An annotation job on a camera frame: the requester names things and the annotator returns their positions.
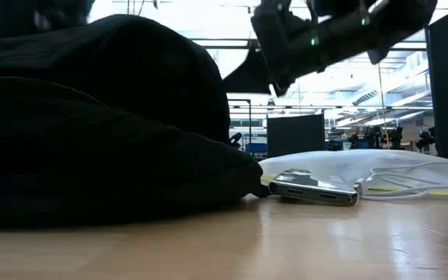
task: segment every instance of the robotic arm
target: robotic arm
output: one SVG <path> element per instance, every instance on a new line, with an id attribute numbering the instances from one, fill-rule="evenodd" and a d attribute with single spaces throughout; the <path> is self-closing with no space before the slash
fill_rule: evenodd
<path id="1" fill-rule="evenodd" d="M 291 0 L 262 0 L 251 18 L 259 46 L 224 79 L 228 93 L 286 94 L 295 80 L 364 51 L 377 64 L 390 48 L 427 26 L 437 0 L 306 0 L 312 20 Z M 331 16 L 317 23 L 318 16 Z"/>

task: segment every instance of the cable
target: cable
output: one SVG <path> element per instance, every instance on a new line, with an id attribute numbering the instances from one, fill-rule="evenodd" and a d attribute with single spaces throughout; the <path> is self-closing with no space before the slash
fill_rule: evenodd
<path id="1" fill-rule="evenodd" d="M 380 77 L 380 93 L 381 93 L 381 107 L 383 114 L 383 126 L 385 127 L 385 135 L 387 137 L 387 149 L 390 149 L 390 137 L 388 137 L 388 128 L 387 128 L 387 119 L 385 118 L 385 100 L 383 98 L 383 82 L 381 81 L 381 67 L 380 63 L 378 63 L 378 76 Z"/>
<path id="2" fill-rule="evenodd" d="M 141 11 L 143 10 L 144 5 L 145 5 L 145 0 L 143 0 L 143 2 L 141 2 L 141 8 L 139 8 L 138 16 L 141 15 Z"/>
<path id="3" fill-rule="evenodd" d="M 446 190 L 448 189 L 448 184 L 441 184 L 432 180 L 426 180 L 421 178 L 416 178 L 401 173 L 391 173 L 391 172 L 378 172 L 385 170 L 402 170 L 402 169 L 415 169 L 423 166 L 430 165 L 448 165 L 447 162 L 432 162 L 432 163 L 419 163 L 413 166 L 397 166 L 397 167 L 379 167 L 372 168 L 371 176 L 366 180 L 362 181 L 362 199 L 374 200 L 374 201 L 393 201 L 393 200 L 411 200 L 416 198 L 425 198 L 429 195 L 430 190 Z M 407 180 L 413 180 L 415 182 L 424 183 L 426 185 L 414 186 L 411 184 L 401 183 L 396 180 L 389 179 L 388 177 L 402 178 Z M 398 191 L 368 191 L 367 184 L 375 178 L 380 178 L 388 183 L 397 185 L 399 187 L 404 187 L 402 190 Z"/>

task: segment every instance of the wooden table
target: wooden table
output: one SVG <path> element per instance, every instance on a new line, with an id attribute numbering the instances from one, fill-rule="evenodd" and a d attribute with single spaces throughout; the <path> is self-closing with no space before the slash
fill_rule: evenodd
<path id="1" fill-rule="evenodd" d="M 0 233 L 0 280 L 448 279 L 448 200 L 248 198 L 149 224 Z"/>

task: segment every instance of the phone port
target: phone port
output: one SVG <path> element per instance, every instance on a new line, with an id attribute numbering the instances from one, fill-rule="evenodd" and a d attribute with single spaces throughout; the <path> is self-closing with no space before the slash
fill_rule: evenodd
<path id="1" fill-rule="evenodd" d="M 287 189 L 286 191 L 288 191 L 291 194 L 303 194 L 303 191 L 296 189 Z"/>
<path id="2" fill-rule="evenodd" d="M 319 196 L 326 199 L 333 199 L 333 200 L 338 199 L 338 196 L 332 194 L 319 194 Z"/>

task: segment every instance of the ceiling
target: ceiling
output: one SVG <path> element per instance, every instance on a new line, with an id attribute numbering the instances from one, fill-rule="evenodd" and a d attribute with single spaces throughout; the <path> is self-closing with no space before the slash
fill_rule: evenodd
<path id="1" fill-rule="evenodd" d="M 222 77 L 234 70 L 247 55 L 247 40 L 255 34 L 250 12 L 261 0 L 96 0 L 90 20 L 118 13 L 129 13 L 154 19 L 207 48 Z M 439 4 L 432 22 L 448 14 L 448 0 Z M 293 0 L 291 10 L 304 19 L 310 17 L 303 0 Z M 254 117 L 272 114 L 313 114 L 324 110 L 329 124 L 372 124 L 382 110 L 381 90 L 386 106 L 404 107 L 386 110 L 390 119 L 408 121 L 419 117 L 432 106 L 429 95 L 428 60 L 423 30 L 396 44 L 379 65 L 372 65 L 367 54 L 359 54 L 328 67 L 324 72 L 297 79 L 278 106 L 301 106 L 267 110 L 255 107 Z M 230 99 L 251 99 L 253 105 L 265 105 L 270 96 L 229 94 Z M 248 117 L 248 109 L 232 108 L 232 117 Z"/>

